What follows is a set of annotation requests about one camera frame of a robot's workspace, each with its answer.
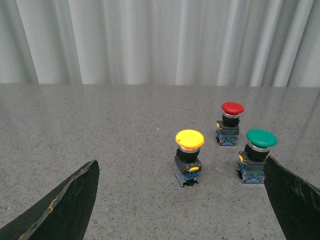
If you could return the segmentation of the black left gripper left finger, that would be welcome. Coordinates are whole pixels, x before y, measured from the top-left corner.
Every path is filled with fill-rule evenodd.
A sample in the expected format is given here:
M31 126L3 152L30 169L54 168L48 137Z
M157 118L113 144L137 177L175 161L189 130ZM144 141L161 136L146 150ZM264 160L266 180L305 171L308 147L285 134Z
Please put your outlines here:
M2 240L82 240L94 208L100 169L89 161L0 230Z

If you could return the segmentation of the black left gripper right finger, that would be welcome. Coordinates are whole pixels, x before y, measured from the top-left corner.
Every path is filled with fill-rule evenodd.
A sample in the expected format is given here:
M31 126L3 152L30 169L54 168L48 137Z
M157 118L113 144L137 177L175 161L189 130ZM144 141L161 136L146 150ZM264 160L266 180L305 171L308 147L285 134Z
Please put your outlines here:
M320 238L320 190L283 167L271 155L263 168L264 186L287 240Z

